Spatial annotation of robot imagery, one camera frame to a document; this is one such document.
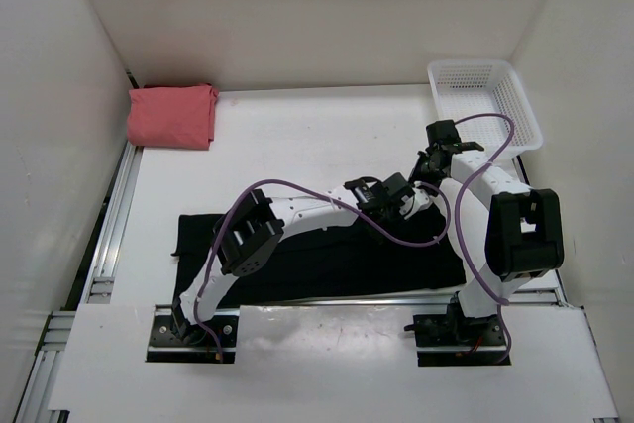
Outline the black t-shirt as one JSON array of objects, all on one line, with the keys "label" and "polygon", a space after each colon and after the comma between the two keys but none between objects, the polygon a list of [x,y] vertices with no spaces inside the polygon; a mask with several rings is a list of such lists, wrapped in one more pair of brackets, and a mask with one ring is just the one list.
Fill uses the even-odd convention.
[{"label": "black t-shirt", "polygon": [[462,259],[448,238],[430,242],[445,228],[432,206],[389,227],[407,241],[400,246],[370,234],[365,222],[317,230],[278,244],[265,266],[239,278],[221,307],[256,305],[306,298],[366,296],[460,286],[466,276]]}]

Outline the pink t-shirt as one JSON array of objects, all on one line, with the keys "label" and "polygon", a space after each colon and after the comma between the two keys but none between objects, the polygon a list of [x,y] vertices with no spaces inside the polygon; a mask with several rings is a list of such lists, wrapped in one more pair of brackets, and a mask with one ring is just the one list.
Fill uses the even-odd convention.
[{"label": "pink t-shirt", "polygon": [[137,147],[207,151],[218,96],[210,84],[131,89],[127,139]]}]

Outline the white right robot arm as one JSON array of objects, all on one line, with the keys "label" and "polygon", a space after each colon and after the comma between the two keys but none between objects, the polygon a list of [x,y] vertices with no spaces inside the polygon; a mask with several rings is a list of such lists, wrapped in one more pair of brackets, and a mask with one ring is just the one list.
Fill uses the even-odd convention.
[{"label": "white right robot arm", "polygon": [[[510,145],[513,121],[504,116],[508,135],[491,154],[477,142],[461,139],[457,122],[440,120],[426,128],[428,147],[412,169],[412,182],[427,187],[451,178],[460,184],[453,220],[462,256],[473,279],[458,291],[443,315],[421,317],[411,330],[440,345],[478,339],[522,285],[559,268],[564,261],[560,200],[551,189],[535,189],[496,166]],[[462,204],[471,193],[488,212],[483,265],[471,257],[462,223]]]}]

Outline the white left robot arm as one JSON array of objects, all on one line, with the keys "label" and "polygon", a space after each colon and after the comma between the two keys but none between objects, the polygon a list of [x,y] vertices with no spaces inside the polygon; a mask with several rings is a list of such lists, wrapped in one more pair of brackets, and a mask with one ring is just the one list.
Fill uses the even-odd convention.
[{"label": "white left robot arm", "polygon": [[278,244],[313,232],[348,228],[358,221],[392,243],[402,241],[388,227],[428,209],[427,191],[396,173],[368,184],[349,181],[313,192],[284,180],[262,180],[244,191],[221,217],[201,270],[172,304],[172,332],[186,344],[209,336],[219,340],[210,320],[236,281],[261,270]]}]

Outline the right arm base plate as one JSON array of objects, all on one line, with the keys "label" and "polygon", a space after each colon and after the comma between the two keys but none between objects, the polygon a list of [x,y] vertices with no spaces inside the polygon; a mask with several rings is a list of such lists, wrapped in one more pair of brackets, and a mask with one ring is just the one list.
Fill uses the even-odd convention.
[{"label": "right arm base plate", "polygon": [[421,368],[511,365],[507,337],[496,315],[473,320],[418,314],[403,331],[415,339]]}]

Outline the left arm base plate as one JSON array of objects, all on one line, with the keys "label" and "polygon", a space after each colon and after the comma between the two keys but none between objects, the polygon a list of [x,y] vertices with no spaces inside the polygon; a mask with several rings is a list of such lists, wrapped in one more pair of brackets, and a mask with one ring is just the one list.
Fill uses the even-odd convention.
[{"label": "left arm base plate", "polygon": [[236,358],[240,311],[220,309],[205,322],[216,340],[197,324],[187,321],[168,305],[157,305],[148,339],[146,361],[175,364],[233,364]]}]

